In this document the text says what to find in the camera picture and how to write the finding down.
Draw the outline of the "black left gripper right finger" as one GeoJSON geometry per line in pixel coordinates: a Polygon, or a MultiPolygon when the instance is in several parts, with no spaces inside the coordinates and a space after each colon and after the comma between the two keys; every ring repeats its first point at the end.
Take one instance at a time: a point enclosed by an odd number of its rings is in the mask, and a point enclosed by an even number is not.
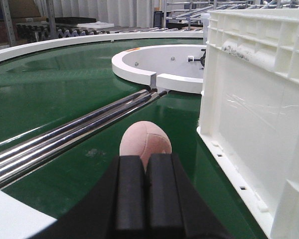
{"type": "Polygon", "coordinates": [[[150,238],[229,238],[229,232],[191,184],[177,155],[153,154],[146,181],[150,238]]]}

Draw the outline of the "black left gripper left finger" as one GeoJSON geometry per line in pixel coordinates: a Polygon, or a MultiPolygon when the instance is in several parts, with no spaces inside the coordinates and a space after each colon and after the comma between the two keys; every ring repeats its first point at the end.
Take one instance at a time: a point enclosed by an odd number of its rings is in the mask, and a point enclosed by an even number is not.
{"type": "Polygon", "coordinates": [[[91,191],[57,221],[65,239],[143,238],[144,168],[137,156],[113,159],[91,191]]]}

